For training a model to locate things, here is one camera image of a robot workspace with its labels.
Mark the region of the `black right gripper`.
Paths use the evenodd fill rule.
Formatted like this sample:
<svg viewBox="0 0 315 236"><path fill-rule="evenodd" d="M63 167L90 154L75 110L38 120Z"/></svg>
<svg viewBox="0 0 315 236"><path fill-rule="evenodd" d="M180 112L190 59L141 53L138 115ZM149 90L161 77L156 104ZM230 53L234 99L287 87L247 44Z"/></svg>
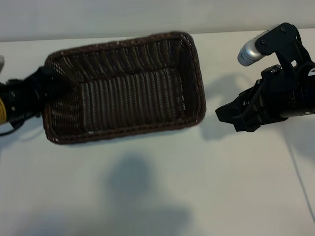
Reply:
<svg viewBox="0 0 315 236"><path fill-rule="evenodd" d="M287 86L286 75L280 65L271 66L261 72L256 85L241 92L233 101L215 110L219 120L232 120L237 132L254 132L261 124L282 122L295 116L290 100L293 90ZM256 91L258 99L255 112L245 113Z"/></svg>

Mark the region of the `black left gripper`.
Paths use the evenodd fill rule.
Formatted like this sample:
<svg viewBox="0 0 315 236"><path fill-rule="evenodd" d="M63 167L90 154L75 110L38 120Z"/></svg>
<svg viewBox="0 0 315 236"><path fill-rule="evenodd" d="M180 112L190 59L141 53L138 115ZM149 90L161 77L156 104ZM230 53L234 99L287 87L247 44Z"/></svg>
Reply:
<svg viewBox="0 0 315 236"><path fill-rule="evenodd" d="M40 67L25 79L7 81L7 122L13 128L39 115L48 101L54 101L74 89L74 83L51 67Z"/></svg>

